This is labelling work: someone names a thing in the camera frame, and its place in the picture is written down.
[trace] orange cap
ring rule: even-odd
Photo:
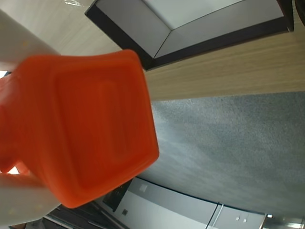
[[[3,129],[12,130],[13,141],[0,161],[21,160],[67,207],[106,194],[159,156],[145,77],[132,51],[33,56],[2,80]]]

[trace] cabinet door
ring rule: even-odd
[[[264,215],[223,207],[214,229],[259,229]]]

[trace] wooden table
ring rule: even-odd
[[[84,12],[92,0],[2,0],[0,9],[63,55],[120,48]],[[146,73],[152,100],[305,90],[305,27],[196,56]]]

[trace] black frame border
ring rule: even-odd
[[[87,9],[85,15],[122,49],[134,50],[139,55],[145,70],[294,29],[292,0],[277,0],[284,14],[281,18],[234,31],[154,59],[96,6],[97,1]]]

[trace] gray carpet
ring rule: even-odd
[[[140,177],[233,207],[305,215],[305,93],[152,107],[160,158]]]

